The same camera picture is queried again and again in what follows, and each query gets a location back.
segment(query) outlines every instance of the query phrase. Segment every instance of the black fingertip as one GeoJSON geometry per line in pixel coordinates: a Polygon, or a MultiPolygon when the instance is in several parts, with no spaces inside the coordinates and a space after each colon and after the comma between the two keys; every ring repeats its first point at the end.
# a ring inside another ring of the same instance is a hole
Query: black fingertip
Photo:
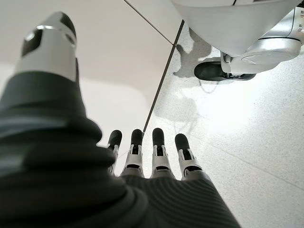
{"type": "Polygon", "coordinates": [[[119,130],[113,131],[109,138],[109,142],[108,142],[108,144],[110,144],[109,147],[111,147],[112,149],[114,149],[115,145],[117,145],[119,147],[120,143],[122,141],[122,137],[123,137],[123,134],[121,131],[119,131],[119,130]]]}
{"type": "Polygon", "coordinates": [[[188,143],[188,139],[184,134],[177,134],[175,136],[175,145],[176,145],[176,149],[177,151],[179,151],[180,149],[187,150],[189,149],[189,143],[188,143]]]}
{"type": "Polygon", "coordinates": [[[131,145],[133,144],[134,147],[137,147],[138,145],[141,145],[143,143],[143,133],[139,129],[135,129],[132,132],[131,136],[131,145]]]}
{"type": "Polygon", "coordinates": [[[67,14],[65,14],[63,12],[61,12],[61,13],[62,13],[62,17],[60,19],[61,23],[64,24],[65,26],[67,26],[74,33],[74,35],[76,37],[76,31],[75,31],[75,27],[74,27],[72,20],[68,17],[67,14]]]}
{"type": "Polygon", "coordinates": [[[155,128],[152,133],[153,146],[161,147],[165,144],[163,131],[161,128],[155,128]]]}

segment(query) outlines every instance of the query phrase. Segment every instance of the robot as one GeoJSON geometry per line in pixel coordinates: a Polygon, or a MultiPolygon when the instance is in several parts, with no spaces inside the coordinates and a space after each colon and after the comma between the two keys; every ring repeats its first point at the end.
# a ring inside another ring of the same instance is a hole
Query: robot
{"type": "Polygon", "coordinates": [[[171,0],[189,27],[220,50],[200,63],[201,80],[250,80],[297,57],[304,43],[299,0],[171,0]]]}

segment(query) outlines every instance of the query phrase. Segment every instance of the white tiled floor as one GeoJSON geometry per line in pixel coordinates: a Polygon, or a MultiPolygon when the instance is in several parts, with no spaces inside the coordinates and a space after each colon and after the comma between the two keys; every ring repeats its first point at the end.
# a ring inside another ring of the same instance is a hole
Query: white tiled floor
{"type": "Polygon", "coordinates": [[[193,69],[219,52],[186,26],[179,44],[143,140],[145,176],[160,127],[181,178],[174,136],[184,133],[244,228],[303,228],[304,53],[250,81],[217,84],[193,69]]]}

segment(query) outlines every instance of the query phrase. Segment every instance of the robotic hand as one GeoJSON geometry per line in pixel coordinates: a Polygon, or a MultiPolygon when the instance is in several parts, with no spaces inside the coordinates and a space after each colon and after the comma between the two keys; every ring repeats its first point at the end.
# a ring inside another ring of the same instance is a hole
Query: robotic hand
{"type": "Polygon", "coordinates": [[[155,228],[239,224],[193,156],[175,137],[182,179],[174,178],[161,129],[153,131],[153,172],[143,178],[142,132],[131,138],[115,177],[122,134],[108,148],[86,117],[72,21],[58,12],[25,38],[0,100],[0,227],[155,228]]]}
{"type": "MultiPolygon", "coordinates": [[[[128,152],[126,163],[121,176],[134,175],[144,177],[143,175],[143,152],[142,141],[143,133],[136,129],[131,136],[131,146],[128,152]]],[[[113,150],[117,159],[122,133],[115,130],[111,133],[107,148],[113,150]]],[[[167,177],[175,179],[169,164],[168,154],[166,152],[163,131],[160,128],[154,129],[152,133],[153,155],[152,155],[152,174],[151,178],[167,177]]],[[[185,135],[178,134],[175,137],[175,144],[179,156],[180,171],[182,181],[186,180],[210,180],[209,176],[203,171],[196,157],[193,155],[188,140],[185,135]]],[[[109,168],[113,174],[115,163],[109,168]]]]}
{"type": "Polygon", "coordinates": [[[189,27],[221,51],[195,68],[202,80],[252,79],[297,57],[304,43],[300,0],[171,1],[189,27]]]}

